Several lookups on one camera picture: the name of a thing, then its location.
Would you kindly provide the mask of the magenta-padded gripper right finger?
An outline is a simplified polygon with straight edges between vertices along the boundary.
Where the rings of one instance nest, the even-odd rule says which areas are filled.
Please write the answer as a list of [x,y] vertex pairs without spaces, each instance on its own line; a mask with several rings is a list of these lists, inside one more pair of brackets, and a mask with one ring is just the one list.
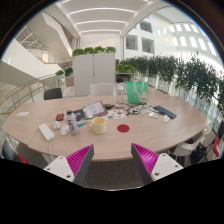
[[144,185],[182,169],[167,153],[157,154],[135,143],[131,144],[131,154]]

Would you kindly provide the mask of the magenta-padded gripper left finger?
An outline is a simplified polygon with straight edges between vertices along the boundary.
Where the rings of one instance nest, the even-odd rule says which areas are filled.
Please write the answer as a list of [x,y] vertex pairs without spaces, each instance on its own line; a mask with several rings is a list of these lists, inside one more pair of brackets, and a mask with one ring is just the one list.
[[93,156],[94,145],[90,144],[67,157],[57,157],[44,170],[83,187]]

